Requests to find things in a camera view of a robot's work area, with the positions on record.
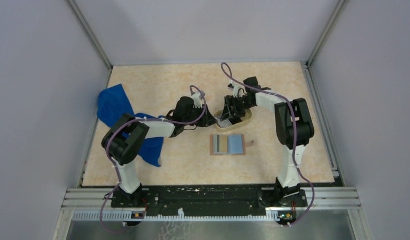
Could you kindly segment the beige oval tray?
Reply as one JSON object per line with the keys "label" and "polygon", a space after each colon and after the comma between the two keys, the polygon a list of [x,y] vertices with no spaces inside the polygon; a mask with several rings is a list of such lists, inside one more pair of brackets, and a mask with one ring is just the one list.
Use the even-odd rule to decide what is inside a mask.
{"label": "beige oval tray", "polygon": [[232,130],[234,130],[234,129],[237,129],[237,128],[240,128],[240,127],[242,127],[242,126],[247,125],[247,124],[251,121],[252,116],[253,116],[253,115],[252,115],[252,112],[251,112],[249,109],[247,109],[247,110],[245,111],[245,112],[246,112],[245,117],[242,118],[242,120],[243,120],[242,123],[239,123],[239,124],[236,124],[236,125],[231,125],[231,126],[228,127],[228,128],[220,128],[220,127],[218,126],[218,122],[220,122],[220,121],[219,121],[219,116],[220,116],[221,112],[222,112],[222,110],[215,112],[215,113],[213,114],[213,117],[217,120],[217,123],[216,123],[216,125],[215,125],[215,128],[217,129],[217,131],[222,132],[222,133],[223,133],[223,132],[232,131]]}

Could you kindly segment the tan leather card holder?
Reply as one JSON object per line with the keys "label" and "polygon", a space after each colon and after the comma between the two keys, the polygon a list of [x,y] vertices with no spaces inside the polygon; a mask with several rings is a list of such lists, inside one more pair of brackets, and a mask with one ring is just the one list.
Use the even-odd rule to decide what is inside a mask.
{"label": "tan leather card holder", "polygon": [[243,156],[246,145],[243,134],[214,134],[210,136],[211,156]]}

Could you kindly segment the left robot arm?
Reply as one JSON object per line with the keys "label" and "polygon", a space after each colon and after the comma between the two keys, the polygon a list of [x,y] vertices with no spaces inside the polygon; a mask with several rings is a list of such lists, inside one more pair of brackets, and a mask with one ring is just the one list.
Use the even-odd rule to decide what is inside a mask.
{"label": "left robot arm", "polygon": [[117,189],[123,200],[131,207],[141,204],[142,184],[137,176],[135,158],[145,140],[152,138],[174,138],[186,126],[206,128],[214,125],[205,101],[196,97],[181,97],[175,109],[161,118],[134,117],[125,113],[102,140],[102,147],[116,169]]}

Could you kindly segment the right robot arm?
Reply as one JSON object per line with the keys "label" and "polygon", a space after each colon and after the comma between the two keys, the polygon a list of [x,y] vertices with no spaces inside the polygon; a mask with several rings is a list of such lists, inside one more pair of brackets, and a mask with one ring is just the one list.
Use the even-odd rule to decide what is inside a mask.
{"label": "right robot arm", "polygon": [[227,88],[232,94],[224,97],[224,107],[216,118],[218,125],[237,127],[253,107],[264,108],[274,114],[275,132],[284,147],[282,169],[275,181],[275,202],[287,206],[300,192],[299,166],[305,147],[314,136],[314,127],[305,99],[288,100],[270,88],[261,88],[256,77],[242,84],[231,80]]}

